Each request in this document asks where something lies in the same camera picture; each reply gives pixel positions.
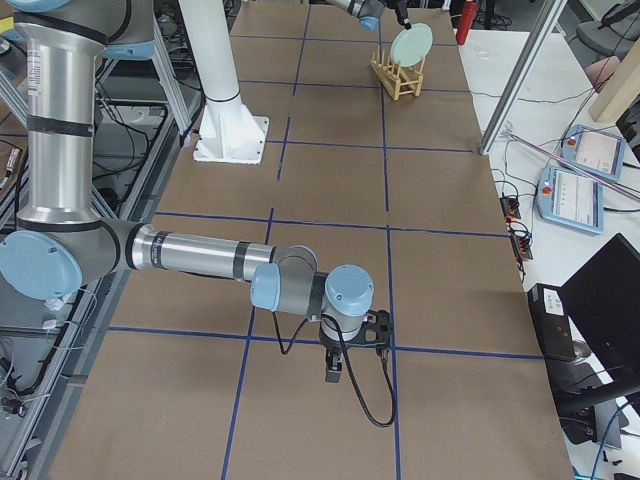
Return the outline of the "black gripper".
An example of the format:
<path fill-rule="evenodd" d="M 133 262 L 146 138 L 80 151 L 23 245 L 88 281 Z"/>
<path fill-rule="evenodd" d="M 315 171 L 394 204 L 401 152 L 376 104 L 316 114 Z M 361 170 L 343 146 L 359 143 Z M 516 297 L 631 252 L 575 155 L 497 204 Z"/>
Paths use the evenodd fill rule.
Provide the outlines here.
<path fill-rule="evenodd" d="M 338 340 L 334 340 L 325 334 L 323 330 L 319 331 L 319 340 L 325 347 L 325 381 L 327 383 L 338 383 L 341 379 L 343 371 L 342 352 L 343 349 Z"/>

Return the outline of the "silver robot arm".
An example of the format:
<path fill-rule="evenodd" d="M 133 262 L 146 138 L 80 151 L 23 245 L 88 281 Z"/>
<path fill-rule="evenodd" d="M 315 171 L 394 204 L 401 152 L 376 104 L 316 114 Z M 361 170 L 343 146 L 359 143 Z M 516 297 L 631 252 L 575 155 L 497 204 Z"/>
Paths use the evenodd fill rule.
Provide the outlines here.
<path fill-rule="evenodd" d="M 327 3 L 357 18 L 360 26 L 367 31 L 380 26 L 386 9 L 394 11 L 401 27 L 407 30 L 412 28 L 405 0 L 327 0 Z"/>
<path fill-rule="evenodd" d="M 1 272 L 21 294 L 50 300 L 110 273 L 157 268 L 247 283 L 253 306 L 315 322 L 326 378 L 351 367 L 348 351 L 388 328 L 372 310 L 374 283 L 355 265 L 318 268 L 289 248 L 161 231 L 100 216 L 92 206 L 95 75 L 99 58 L 146 60 L 155 51 L 150 1 L 16 1 L 25 40 L 29 195 L 1 244 Z"/>

